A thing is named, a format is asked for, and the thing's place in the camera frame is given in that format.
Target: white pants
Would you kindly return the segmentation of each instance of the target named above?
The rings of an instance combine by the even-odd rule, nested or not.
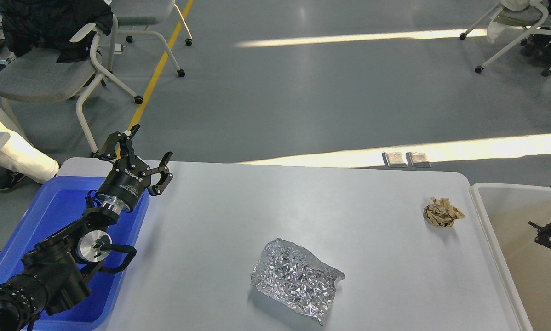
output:
[[[4,118],[4,116],[5,113],[0,108],[0,117]],[[59,171],[57,161],[35,149],[18,132],[7,128],[1,120],[0,132],[10,134],[10,139],[0,151],[0,167],[25,174],[40,184],[57,174]]]

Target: crumpled aluminum foil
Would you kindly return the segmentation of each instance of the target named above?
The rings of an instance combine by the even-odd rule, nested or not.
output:
[[[335,298],[335,284],[344,278],[345,273],[318,260],[309,250],[278,238],[263,248],[251,285],[323,325]]]

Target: black jacket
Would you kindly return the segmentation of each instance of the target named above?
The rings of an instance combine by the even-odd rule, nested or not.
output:
[[[82,61],[90,55],[93,34],[80,42],[69,39],[87,23],[109,35],[112,11],[103,0],[0,0],[8,49],[21,57],[44,40],[61,50],[57,63]]]

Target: black robotic arm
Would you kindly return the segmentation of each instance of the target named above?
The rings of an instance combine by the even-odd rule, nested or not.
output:
[[[31,331],[43,310],[50,316],[87,298],[91,294],[88,283],[97,272],[117,273],[130,264],[137,251],[113,244],[106,230],[118,222],[123,211],[134,210],[145,190],[160,195],[173,178],[167,166],[171,152],[153,169],[135,155],[132,138],[139,127],[108,137],[96,157],[116,159],[114,149],[120,144],[120,158],[113,162],[95,197],[88,193],[82,217],[36,244],[22,257],[23,271],[0,285],[0,331],[19,331],[26,326]],[[161,175],[159,182],[151,185],[151,175],[156,173]],[[120,266],[103,266],[110,251],[126,254]],[[85,266],[79,269],[78,264]]]

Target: blue plastic bin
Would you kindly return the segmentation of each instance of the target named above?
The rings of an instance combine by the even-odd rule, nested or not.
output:
[[[97,190],[103,178],[60,176],[46,182],[36,194],[23,219],[0,254],[0,284],[23,270],[20,258],[44,238],[81,217],[86,209],[86,194]],[[118,224],[108,228],[112,242],[134,245],[149,206],[149,194],[143,194],[133,212],[120,215]],[[123,254],[111,252],[105,266],[118,266]],[[110,314],[122,277],[129,266],[117,274],[98,273],[89,283],[92,294],[80,304],[60,314],[46,313],[35,323],[40,331],[92,331]]]

